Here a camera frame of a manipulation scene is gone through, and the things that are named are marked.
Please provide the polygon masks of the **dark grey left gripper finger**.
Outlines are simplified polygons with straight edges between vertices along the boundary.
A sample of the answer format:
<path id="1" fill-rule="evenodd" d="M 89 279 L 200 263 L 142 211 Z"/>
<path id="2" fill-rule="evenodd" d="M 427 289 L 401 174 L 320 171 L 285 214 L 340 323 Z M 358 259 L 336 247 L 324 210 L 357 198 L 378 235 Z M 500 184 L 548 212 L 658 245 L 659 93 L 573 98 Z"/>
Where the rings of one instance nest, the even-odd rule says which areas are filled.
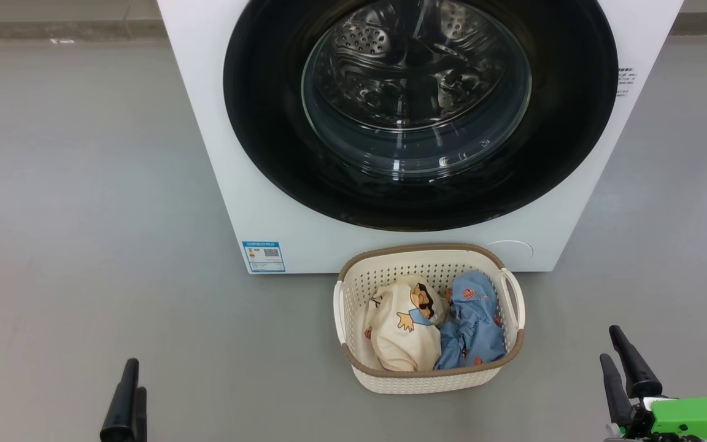
<path id="1" fill-rule="evenodd" d="M 128 359 L 100 430 L 101 442 L 136 442 L 139 361 Z"/>
<path id="2" fill-rule="evenodd" d="M 138 387 L 134 395 L 134 442 L 148 442 L 148 391 Z"/>

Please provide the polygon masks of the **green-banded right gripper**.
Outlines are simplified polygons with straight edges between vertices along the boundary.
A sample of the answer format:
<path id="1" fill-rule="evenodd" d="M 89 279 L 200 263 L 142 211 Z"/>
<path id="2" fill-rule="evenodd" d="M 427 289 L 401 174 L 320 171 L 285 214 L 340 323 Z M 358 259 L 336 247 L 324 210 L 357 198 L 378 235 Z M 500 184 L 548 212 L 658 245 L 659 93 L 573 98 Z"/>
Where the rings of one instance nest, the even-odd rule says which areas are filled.
<path id="1" fill-rule="evenodd" d="M 611 424 L 604 442 L 707 442 L 707 397 L 662 397 L 663 386 L 619 325 L 609 327 L 625 373 L 600 354 Z M 642 399 L 633 406 L 629 399 Z"/>

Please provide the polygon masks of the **blue patterned garment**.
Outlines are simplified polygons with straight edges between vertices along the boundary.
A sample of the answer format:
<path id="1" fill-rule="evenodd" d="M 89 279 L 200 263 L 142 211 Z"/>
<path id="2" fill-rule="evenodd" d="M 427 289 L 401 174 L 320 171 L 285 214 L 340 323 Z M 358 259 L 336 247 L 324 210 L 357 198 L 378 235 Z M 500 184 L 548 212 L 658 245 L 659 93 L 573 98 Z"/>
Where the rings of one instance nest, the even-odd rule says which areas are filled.
<path id="1" fill-rule="evenodd" d="M 440 327 L 434 370 L 493 363 L 507 354 L 496 289 L 488 275 L 467 271 L 447 289 L 448 319 Z"/>

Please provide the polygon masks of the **cream cartoon print garment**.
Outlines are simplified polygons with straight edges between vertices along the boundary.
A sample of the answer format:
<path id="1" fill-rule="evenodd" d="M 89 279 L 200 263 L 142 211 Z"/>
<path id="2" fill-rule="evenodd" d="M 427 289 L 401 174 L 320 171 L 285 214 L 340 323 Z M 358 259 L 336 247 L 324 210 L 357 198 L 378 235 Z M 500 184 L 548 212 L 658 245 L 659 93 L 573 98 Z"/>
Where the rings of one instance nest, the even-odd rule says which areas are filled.
<path id="1" fill-rule="evenodd" d="M 363 320 L 379 363 L 386 370 L 434 370 L 441 356 L 440 327 L 448 302 L 424 277 L 400 275 L 368 300 Z"/>

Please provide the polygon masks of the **black round glass washer door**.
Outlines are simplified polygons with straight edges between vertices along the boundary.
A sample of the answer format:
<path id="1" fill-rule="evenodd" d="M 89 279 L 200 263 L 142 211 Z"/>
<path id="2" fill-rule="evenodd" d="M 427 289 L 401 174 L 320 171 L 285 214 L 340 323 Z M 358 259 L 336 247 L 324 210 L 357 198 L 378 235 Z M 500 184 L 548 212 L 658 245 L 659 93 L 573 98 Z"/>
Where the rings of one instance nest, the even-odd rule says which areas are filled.
<path id="1" fill-rule="evenodd" d="M 377 230 L 451 230 L 521 209 L 566 179 L 612 115 L 618 54 L 600 0 L 464 0 L 511 31 L 527 98 L 385 131 L 306 112 L 303 71 L 332 25 L 376 0 L 251 0 L 225 55 L 225 106 L 247 156 L 308 209 Z"/>

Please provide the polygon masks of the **white front-load washing machine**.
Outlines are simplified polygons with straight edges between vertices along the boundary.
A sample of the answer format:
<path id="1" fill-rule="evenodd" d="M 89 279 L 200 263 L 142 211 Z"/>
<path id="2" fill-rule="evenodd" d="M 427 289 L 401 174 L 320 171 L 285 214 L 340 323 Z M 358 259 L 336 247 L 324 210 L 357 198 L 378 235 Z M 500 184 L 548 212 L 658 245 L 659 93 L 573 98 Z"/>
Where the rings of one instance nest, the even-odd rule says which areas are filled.
<path id="1" fill-rule="evenodd" d="M 589 156 L 548 193 L 485 223 L 433 231 L 377 230 L 343 223 L 298 203 L 264 176 L 233 131 L 225 104 L 228 44 L 251 0 L 157 0 L 191 108 L 239 250 L 242 241 L 277 241 L 285 273 L 338 272 L 376 249 L 416 244 L 482 246 L 513 272 L 552 271 L 600 180 L 684 0 L 599 0 L 616 39 L 619 68 L 638 78 L 618 98 Z"/>

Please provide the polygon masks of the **washing machine drum with clothes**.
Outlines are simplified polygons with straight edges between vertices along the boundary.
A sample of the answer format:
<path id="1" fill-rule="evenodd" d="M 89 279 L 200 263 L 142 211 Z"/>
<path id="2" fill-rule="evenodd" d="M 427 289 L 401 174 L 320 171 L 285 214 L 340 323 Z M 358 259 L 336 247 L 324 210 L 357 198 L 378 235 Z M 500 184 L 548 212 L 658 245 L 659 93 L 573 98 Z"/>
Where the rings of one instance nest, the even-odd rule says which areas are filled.
<path id="1" fill-rule="evenodd" d="M 331 26 L 303 71 L 308 113 L 418 131 L 527 98 L 527 54 L 505 25 L 464 0 L 376 0 Z"/>

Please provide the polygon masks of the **cream perforated laundry basket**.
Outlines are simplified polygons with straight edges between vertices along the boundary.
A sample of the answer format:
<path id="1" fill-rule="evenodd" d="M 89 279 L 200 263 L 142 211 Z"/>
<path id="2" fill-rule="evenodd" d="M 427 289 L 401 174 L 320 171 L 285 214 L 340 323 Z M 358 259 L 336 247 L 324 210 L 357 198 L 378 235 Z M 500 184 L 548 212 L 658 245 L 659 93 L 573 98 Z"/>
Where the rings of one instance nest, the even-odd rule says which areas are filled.
<path id="1" fill-rule="evenodd" d="M 493 363 L 451 370 L 393 371 L 379 363 L 364 334 L 368 300 L 400 275 L 417 274 L 442 299 L 467 271 L 488 275 L 496 289 L 507 354 Z M 351 258 L 338 275 L 333 295 L 341 349 L 362 386 L 377 394 L 435 394 L 486 383 L 521 351 L 525 341 L 525 300 L 521 286 L 492 251 L 474 244 L 418 244 L 371 250 Z"/>

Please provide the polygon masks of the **blue energy label sticker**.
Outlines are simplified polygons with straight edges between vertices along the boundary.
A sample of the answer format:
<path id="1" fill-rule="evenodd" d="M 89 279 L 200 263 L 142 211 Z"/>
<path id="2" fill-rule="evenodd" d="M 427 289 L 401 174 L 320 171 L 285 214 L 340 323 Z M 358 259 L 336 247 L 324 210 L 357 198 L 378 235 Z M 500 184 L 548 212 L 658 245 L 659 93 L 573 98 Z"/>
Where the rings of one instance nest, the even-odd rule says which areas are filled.
<path id="1" fill-rule="evenodd" d="M 258 273 L 285 273 L 286 267 L 277 241 L 242 241 L 248 271 Z"/>

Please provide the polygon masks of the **small printed text sticker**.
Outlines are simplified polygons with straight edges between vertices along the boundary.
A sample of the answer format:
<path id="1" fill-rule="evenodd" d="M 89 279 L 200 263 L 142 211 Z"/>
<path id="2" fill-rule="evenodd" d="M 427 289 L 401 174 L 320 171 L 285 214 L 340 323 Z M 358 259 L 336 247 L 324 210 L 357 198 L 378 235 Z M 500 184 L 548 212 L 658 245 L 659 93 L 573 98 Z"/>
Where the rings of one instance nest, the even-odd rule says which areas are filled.
<path id="1" fill-rule="evenodd" d="M 638 78 L 634 68 L 618 68 L 618 85 L 616 96 L 618 98 L 628 97 L 628 94 Z"/>

